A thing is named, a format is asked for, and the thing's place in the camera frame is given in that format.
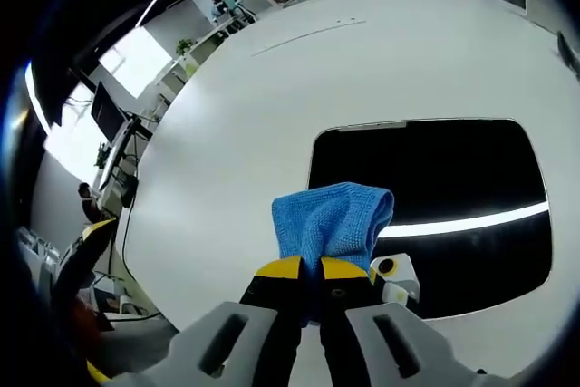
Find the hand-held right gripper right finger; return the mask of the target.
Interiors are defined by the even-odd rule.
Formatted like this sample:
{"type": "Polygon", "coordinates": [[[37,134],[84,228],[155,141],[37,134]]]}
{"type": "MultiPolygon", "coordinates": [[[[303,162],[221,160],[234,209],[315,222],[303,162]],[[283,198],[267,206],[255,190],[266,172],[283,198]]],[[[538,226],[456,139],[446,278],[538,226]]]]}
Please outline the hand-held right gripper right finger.
{"type": "Polygon", "coordinates": [[[385,304],[368,273],[321,259],[321,343],[337,386],[475,386],[478,374],[405,307],[385,304]]]}

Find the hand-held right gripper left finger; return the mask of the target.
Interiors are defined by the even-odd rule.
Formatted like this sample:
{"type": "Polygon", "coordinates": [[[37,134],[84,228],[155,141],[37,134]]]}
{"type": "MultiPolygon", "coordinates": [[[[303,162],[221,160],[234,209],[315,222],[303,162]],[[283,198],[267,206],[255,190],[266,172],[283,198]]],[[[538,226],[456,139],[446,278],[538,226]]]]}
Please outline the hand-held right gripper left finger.
{"type": "Polygon", "coordinates": [[[169,348],[172,386],[286,386],[301,340],[302,259],[260,268],[239,302],[223,302],[169,348]]]}

